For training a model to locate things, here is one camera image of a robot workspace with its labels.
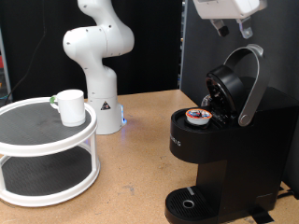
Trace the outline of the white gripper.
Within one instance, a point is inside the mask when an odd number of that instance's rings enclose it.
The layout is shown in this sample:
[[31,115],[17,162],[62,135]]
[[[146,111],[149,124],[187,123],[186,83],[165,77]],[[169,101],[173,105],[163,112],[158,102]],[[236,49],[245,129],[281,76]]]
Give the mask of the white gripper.
[[220,19],[237,19],[239,30],[245,39],[253,36],[251,17],[259,10],[267,7],[267,0],[193,0],[197,13],[202,19],[210,22],[219,36],[229,34],[228,27]]

